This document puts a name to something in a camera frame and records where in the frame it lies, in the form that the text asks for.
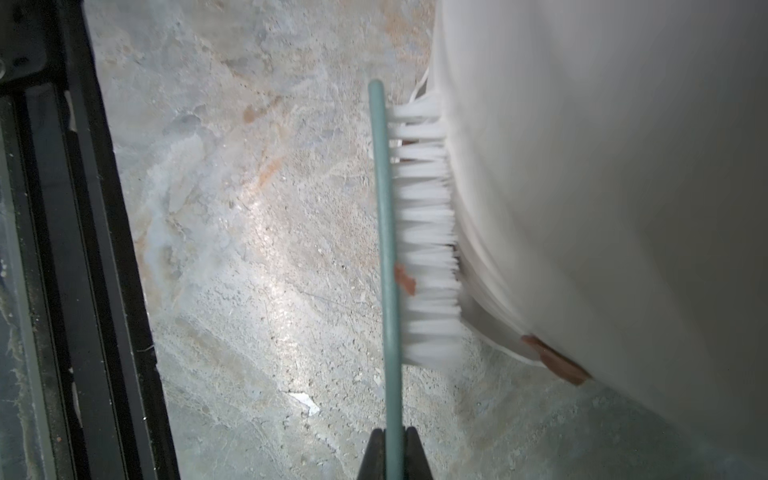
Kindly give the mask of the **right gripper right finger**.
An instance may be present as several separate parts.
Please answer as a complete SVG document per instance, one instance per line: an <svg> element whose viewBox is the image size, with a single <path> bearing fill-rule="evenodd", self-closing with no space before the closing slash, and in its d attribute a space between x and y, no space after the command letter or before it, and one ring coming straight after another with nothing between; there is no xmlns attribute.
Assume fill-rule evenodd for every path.
<svg viewBox="0 0 768 480"><path fill-rule="evenodd" d="M421 438L417 429L413 426L405 429L404 448L404 479L433 480L434 477Z"/></svg>

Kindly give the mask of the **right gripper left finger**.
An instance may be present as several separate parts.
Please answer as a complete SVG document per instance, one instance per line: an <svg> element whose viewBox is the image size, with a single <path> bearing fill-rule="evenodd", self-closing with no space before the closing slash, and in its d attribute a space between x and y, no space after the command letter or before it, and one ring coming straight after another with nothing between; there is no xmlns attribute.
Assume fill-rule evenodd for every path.
<svg viewBox="0 0 768 480"><path fill-rule="evenodd" d="M362 462L357 474L357 480L386 479L386 432L381 428L374 429L368 439Z"/></svg>

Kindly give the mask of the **green scrub brush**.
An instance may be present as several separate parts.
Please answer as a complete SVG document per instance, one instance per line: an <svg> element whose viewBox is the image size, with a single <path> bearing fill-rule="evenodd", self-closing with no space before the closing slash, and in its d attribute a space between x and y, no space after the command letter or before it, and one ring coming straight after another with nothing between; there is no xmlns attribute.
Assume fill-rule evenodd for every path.
<svg viewBox="0 0 768 480"><path fill-rule="evenodd" d="M388 105L368 86L380 257L386 479L404 479L403 368L450 365L461 347L459 259L437 93Z"/></svg>

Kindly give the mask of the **white ceramic pot with mud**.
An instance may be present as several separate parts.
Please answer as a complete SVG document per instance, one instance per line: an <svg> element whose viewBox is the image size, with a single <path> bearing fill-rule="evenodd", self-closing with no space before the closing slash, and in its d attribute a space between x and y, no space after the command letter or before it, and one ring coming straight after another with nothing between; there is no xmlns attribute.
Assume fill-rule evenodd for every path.
<svg viewBox="0 0 768 480"><path fill-rule="evenodd" d="M767 5L441 1L473 327L767 469Z"/></svg>

